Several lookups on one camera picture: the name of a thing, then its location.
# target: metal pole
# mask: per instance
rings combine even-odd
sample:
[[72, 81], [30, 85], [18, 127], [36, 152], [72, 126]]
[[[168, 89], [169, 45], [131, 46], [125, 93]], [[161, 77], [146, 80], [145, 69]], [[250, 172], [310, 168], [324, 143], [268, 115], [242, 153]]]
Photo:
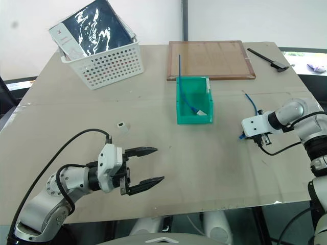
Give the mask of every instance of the metal pole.
[[183, 41], [189, 40], [189, 1], [181, 0], [182, 3], [182, 31]]

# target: black cable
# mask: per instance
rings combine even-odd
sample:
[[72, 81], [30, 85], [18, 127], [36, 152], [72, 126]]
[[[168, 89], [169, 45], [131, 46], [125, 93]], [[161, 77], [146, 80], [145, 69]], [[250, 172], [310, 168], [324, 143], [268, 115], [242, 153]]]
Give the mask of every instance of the black cable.
[[264, 153], [266, 153], [266, 154], [269, 155], [269, 156], [276, 156], [277, 154], [279, 154], [279, 153], [281, 153], [281, 152], [283, 152], [283, 151], [286, 151], [287, 149], [289, 149], [289, 148], [291, 148], [291, 147], [293, 147], [293, 146], [296, 146], [296, 145], [298, 145], [298, 144], [302, 144], [302, 142], [299, 141], [299, 142], [297, 142], [297, 143], [291, 144], [291, 145], [289, 145], [288, 147], [285, 147], [285, 148], [283, 148], [283, 149], [281, 149], [281, 150], [279, 150], [278, 152], [275, 152], [275, 153], [267, 152], [267, 151], [262, 147], [262, 145], [259, 145], [259, 148], [261, 149], [261, 151], [263, 151]]
[[[273, 237], [271, 237], [270, 240], [273, 241], [273, 242], [278, 242], [278, 239], [273, 238]], [[294, 244], [286, 242], [286, 241], [281, 241], [281, 244], [282, 245], [294, 245]]]
[[310, 113], [310, 114], [308, 114], [308, 115], [306, 115], [306, 116], [304, 116], [304, 117], [299, 118], [298, 120], [295, 120], [295, 121], [291, 124], [290, 127], [293, 128], [294, 125], [297, 124], [297, 123], [299, 123], [300, 121], [302, 121], [302, 120], [304, 120], [304, 119], [307, 119], [308, 117], [315, 116], [315, 115], [320, 115], [320, 114], [327, 115], [327, 113], [324, 112], [324, 111], [313, 112], [313, 113]]
[[10, 229], [9, 229], [9, 233], [8, 233], [8, 237], [12, 237], [14, 235], [14, 230], [15, 230], [15, 226], [16, 226], [16, 222], [18, 220], [18, 216], [27, 200], [27, 198], [29, 197], [30, 193], [32, 192], [33, 188], [35, 187], [36, 183], [39, 181], [39, 179], [42, 177], [42, 175], [44, 174], [44, 172], [50, 167], [50, 165], [56, 160], [56, 158], [58, 157], [58, 155], [67, 147], [67, 145], [69, 145], [74, 139], [76, 139], [77, 137], [79, 137], [80, 135], [87, 133], [87, 132], [100, 132], [103, 133], [104, 135], [106, 135], [106, 143], [112, 143], [112, 139], [111, 136], [101, 130], [101, 129], [86, 129], [83, 130], [82, 132], [76, 134], [75, 136], [73, 136], [69, 141], [67, 141], [60, 149], [59, 151], [51, 158], [51, 160], [49, 161], [49, 163], [44, 167], [44, 169], [39, 173], [39, 175], [35, 178], [35, 180], [33, 181], [32, 185], [30, 186], [30, 188], [28, 189], [28, 191], [26, 192], [24, 198], [22, 199], [19, 207], [17, 208], [17, 211], [14, 215], [14, 218], [12, 220]]
[[71, 206], [71, 210], [69, 211], [69, 215], [71, 215], [74, 211], [75, 211], [75, 203], [73, 202], [73, 200], [68, 196], [67, 192], [65, 191], [65, 189], [62, 187], [62, 183], [60, 181], [60, 173], [63, 169], [67, 168], [67, 167], [85, 167], [84, 165], [78, 165], [78, 164], [66, 164], [64, 166], [61, 166], [57, 173], [56, 173], [56, 183], [58, 186], [58, 189], [60, 190], [61, 194], [63, 195], [63, 197], [66, 199], [66, 201], [69, 203], [69, 205]]
[[294, 216], [288, 223], [287, 225], [285, 226], [285, 228], [283, 229], [279, 239], [278, 239], [278, 242], [277, 242], [277, 245], [280, 245], [281, 244], [281, 241], [282, 241], [282, 238], [285, 234], [285, 232], [288, 230], [288, 228], [291, 226], [291, 224], [293, 224], [298, 218], [300, 218], [302, 215], [304, 215], [305, 213], [311, 211], [311, 210], [314, 210], [315, 208], [314, 207], [310, 207], [310, 208], [307, 208], [305, 210], [303, 210], [302, 212], [298, 213], [296, 216]]

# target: wooden tray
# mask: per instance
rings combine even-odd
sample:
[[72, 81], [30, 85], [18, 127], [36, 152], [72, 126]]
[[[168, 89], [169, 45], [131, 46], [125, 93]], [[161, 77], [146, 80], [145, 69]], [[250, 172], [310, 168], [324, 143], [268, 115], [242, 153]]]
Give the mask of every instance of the wooden tray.
[[211, 80], [254, 79], [255, 73], [241, 41], [169, 42], [167, 81], [178, 76], [209, 76]]

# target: white wall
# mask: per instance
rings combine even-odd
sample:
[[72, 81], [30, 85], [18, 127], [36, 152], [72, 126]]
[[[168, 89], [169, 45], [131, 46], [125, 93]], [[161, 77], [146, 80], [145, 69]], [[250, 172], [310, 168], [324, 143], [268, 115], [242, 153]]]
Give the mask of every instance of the white wall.
[[[56, 51], [48, 29], [92, 0], [0, 0], [0, 75], [37, 76]], [[179, 0], [109, 0], [141, 44], [181, 40]]]
[[189, 0], [189, 40], [327, 48], [327, 1]]
[[[36, 76], [57, 46], [48, 29], [92, 0], [0, 0], [0, 74]], [[180, 0], [110, 0], [141, 44], [181, 40]], [[327, 48], [327, 0], [189, 0], [190, 40]]]

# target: black chair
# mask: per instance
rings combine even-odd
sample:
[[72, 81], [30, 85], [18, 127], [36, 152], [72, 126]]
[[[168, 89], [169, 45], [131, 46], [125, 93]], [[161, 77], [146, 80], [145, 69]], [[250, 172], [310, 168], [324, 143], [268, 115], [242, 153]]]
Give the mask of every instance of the black chair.
[[13, 96], [5, 82], [0, 77], [0, 131], [18, 104], [19, 100]]

